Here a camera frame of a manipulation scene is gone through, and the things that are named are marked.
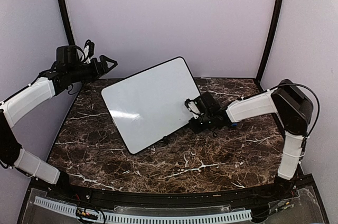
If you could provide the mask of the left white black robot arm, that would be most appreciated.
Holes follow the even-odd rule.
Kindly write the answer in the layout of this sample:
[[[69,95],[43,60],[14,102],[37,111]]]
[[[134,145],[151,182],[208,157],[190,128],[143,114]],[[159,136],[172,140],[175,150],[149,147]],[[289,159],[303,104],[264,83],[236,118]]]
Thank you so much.
[[[27,151],[12,131],[16,123],[43,102],[59,95],[75,83],[93,82],[114,69],[117,61],[101,55],[95,58],[95,44],[87,40],[84,48],[60,46],[51,68],[16,94],[1,101],[1,166],[12,167],[54,185],[53,191],[63,201],[74,197],[74,188],[66,181],[68,175]]]

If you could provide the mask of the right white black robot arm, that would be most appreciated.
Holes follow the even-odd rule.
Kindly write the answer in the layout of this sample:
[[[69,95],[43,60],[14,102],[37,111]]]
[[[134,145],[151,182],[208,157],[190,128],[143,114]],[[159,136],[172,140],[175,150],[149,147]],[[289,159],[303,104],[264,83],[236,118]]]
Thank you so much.
[[[185,106],[193,114],[189,126],[198,134],[206,129],[233,127],[238,122],[266,114],[277,114],[285,131],[281,163],[277,171],[282,178],[270,187],[269,194],[280,200],[290,191],[291,180],[305,154],[306,142],[315,126],[311,121],[312,101],[301,91],[303,85],[288,79],[250,97],[241,97],[221,107],[209,92],[187,99]]]

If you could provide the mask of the white whiteboard black frame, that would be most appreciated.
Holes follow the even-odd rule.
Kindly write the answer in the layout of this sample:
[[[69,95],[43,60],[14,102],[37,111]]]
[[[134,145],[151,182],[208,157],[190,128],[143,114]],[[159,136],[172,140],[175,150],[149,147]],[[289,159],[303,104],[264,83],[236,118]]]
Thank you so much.
[[[188,124],[186,106],[200,91],[177,57],[105,87],[104,103],[127,150],[137,154]]]

